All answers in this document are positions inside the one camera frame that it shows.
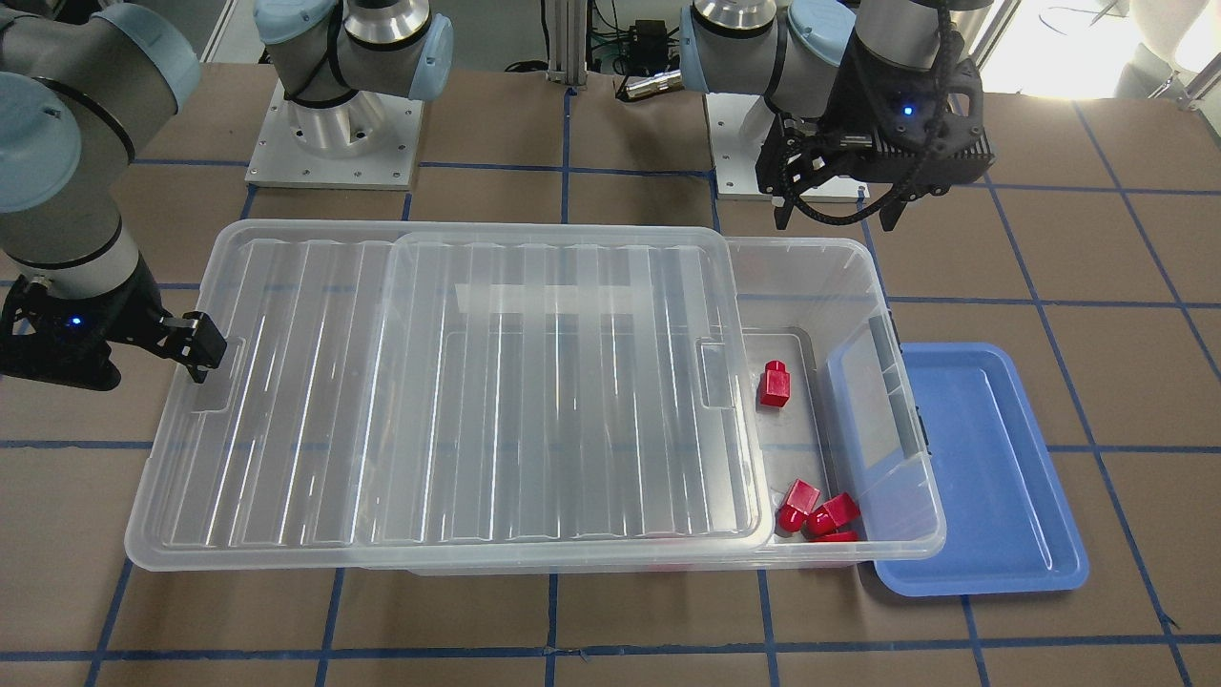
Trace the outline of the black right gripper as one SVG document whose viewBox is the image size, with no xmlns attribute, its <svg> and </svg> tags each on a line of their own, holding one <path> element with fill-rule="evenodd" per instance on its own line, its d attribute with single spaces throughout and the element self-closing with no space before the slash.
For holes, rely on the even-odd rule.
<svg viewBox="0 0 1221 687">
<path fill-rule="evenodd" d="M 9 288 L 2 301 L 5 377 L 114 390 L 121 373 L 111 361 L 111 344 L 175 361 L 197 386 L 219 369 L 228 347 L 209 314 L 171 316 L 145 260 L 136 262 L 121 286 L 90 299 L 56 299 L 24 277 Z"/>
</svg>

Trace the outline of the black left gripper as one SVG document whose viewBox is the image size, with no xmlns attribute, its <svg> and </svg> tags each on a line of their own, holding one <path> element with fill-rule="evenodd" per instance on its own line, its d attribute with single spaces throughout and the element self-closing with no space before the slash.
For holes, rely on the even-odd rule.
<svg viewBox="0 0 1221 687">
<path fill-rule="evenodd" d="M 832 168 L 853 179 L 895 183 L 878 200 L 882 231 L 897 229 L 904 209 L 921 198 L 921 187 L 949 187 L 980 178 L 995 162 L 983 126 L 982 81 L 972 59 L 949 74 L 949 94 L 962 95 L 967 113 L 951 113 L 946 96 L 937 96 L 932 73 L 904 70 L 875 57 L 846 57 L 830 95 L 830 134 L 813 121 L 775 113 L 755 161 L 758 190 L 770 196 L 777 231 L 788 229 L 794 212 L 819 223 L 830 215 L 811 207 L 801 195 L 825 183 L 821 157 L 830 151 Z M 915 181 L 897 183 L 919 159 L 927 127 L 941 113 L 933 153 Z"/>
</svg>

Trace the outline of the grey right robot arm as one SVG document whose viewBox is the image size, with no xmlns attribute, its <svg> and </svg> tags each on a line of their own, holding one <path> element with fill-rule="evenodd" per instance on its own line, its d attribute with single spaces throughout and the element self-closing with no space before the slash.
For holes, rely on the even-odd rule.
<svg viewBox="0 0 1221 687">
<path fill-rule="evenodd" d="M 379 131 L 374 95 L 431 101 L 455 31 L 426 1 L 258 1 L 253 21 L 313 154 Z M 201 78 L 161 13 L 114 2 L 81 24 L 2 5 L 2 373 L 114 390 L 111 347 L 167 358 L 201 383 L 227 351 L 209 314 L 175 316 L 111 187 Z"/>
</svg>

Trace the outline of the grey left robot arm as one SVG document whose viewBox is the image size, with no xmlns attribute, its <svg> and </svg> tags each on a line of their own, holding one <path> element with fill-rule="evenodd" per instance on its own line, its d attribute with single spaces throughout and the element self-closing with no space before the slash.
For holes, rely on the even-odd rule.
<svg viewBox="0 0 1221 687">
<path fill-rule="evenodd" d="M 755 182 L 777 229 L 842 226 L 980 179 L 995 162 L 971 57 L 985 1 L 694 1 L 680 21 L 691 92 L 759 96 Z"/>
</svg>

